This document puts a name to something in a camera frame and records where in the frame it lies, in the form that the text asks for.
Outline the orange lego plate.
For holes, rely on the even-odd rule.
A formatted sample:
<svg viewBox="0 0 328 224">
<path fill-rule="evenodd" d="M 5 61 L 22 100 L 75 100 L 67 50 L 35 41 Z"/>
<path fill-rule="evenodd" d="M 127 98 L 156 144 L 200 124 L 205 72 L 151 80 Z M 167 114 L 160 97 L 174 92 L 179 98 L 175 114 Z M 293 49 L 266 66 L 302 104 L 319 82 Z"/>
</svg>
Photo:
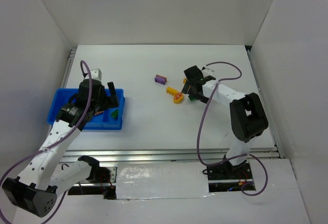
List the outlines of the orange lego plate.
<svg viewBox="0 0 328 224">
<path fill-rule="evenodd" d="M 104 113 L 104 111 L 98 111 L 98 112 L 96 112 L 96 113 L 94 114 L 94 116 L 101 115 L 101 114 L 103 114 L 103 113 Z"/>
</svg>

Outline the green lego brick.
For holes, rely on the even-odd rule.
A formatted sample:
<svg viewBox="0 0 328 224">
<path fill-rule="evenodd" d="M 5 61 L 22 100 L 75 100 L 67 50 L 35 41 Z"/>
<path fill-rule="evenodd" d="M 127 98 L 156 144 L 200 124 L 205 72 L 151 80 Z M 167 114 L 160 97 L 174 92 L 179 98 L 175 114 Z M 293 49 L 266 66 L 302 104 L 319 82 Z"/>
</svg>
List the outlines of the green lego brick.
<svg viewBox="0 0 328 224">
<path fill-rule="evenodd" d="M 118 109 L 115 109 L 112 113 L 111 113 L 111 117 L 113 119 L 118 119 L 119 117 L 119 110 Z"/>
<path fill-rule="evenodd" d="M 196 100 L 196 98 L 191 96 L 191 95 L 189 95 L 188 98 L 189 98 L 190 101 L 195 101 Z"/>
</svg>

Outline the yellow round lego orange print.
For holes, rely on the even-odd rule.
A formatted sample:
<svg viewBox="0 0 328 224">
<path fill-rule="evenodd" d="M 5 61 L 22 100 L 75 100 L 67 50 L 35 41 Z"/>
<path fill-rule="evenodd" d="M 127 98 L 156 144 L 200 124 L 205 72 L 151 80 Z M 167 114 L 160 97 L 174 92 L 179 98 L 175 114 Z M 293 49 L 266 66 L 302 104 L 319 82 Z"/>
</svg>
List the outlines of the yellow round lego orange print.
<svg viewBox="0 0 328 224">
<path fill-rule="evenodd" d="M 173 97 L 173 103 L 174 104 L 180 104 L 184 99 L 183 93 L 176 93 Z"/>
</svg>

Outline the purple lego brick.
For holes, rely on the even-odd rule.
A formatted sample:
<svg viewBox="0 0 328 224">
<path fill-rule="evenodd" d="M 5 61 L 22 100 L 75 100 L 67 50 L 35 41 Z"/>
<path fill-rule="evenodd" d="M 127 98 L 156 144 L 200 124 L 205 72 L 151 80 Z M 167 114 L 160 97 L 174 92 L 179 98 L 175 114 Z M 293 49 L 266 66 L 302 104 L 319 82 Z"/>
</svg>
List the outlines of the purple lego brick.
<svg viewBox="0 0 328 224">
<path fill-rule="evenodd" d="M 166 82 L 167 82 L 167 78 L 164 77 L 164 76 L 161 76 L 161 75 L 156 74 L 156 75 L 155 75 L 155 78 L 154 78 L 154 81 L 155 81 L 156 83 L 159 83 L 159 84 L 165 85 Z"/>
</svg>

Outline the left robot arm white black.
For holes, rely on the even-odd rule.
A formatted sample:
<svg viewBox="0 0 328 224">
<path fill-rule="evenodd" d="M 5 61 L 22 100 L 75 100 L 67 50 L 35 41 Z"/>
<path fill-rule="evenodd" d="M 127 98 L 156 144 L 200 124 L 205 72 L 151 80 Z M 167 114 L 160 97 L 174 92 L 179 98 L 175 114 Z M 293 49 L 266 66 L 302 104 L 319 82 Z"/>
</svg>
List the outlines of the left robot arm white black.
<svg viewBox="0 0 328 224">
<path fill-rule="evenodd" d="M 38 217 L 51 212 L 57 198 L 80 181 L 114 183 L 114 168 L 100 166 L 91 156 L 80 156 L 67 168 L 56 172 L 59 161 L 82 130 L 120 130 L 125 105 L 123 89 L 112 82 L 105 88 L 93 80 L 90 108 L 76 130 L 73 127 L 85 110 L 89 82 L 77 89 L 58 89 L 48 115 L 52 129 L 41 147 L 41 153 L 29 162 L 16 178 L 8 177 L 2 184 L 10 202 Z"/>
</svg>

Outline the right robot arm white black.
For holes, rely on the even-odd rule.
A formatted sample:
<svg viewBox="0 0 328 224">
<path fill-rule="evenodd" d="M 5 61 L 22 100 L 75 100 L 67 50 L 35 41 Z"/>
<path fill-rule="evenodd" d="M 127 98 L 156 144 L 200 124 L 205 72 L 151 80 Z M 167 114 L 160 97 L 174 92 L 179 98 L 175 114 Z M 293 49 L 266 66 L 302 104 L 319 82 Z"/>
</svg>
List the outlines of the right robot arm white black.
<svg viewBox="0 0 328 224">
<path fill-rule="evenodd" d="M 205 74 L 207 65 L 202 68 L 191 66 L 184 71 L 186 82 L 182 93 L 206 105 L 197 132 L 196 153 L 199 161 L 206 167 L 205 174 L 210 178 L 238 175 L 245 167 L 252 143 L 269 127 L 258 94 L 245 94 L 222 84 L 223 81 L 238 80 L 242 77 L 242 71 L 238 67 L 234 64 L 231 64 L 231 67 L 237 70 L 237 76 L 221 79 L 216 79 L 210 73 Z M 214 101 L 229 110 L 234 137 L 223 160 L 209 164 L 201 157 L 200 138 L 207 111 Z"/>
</svg>

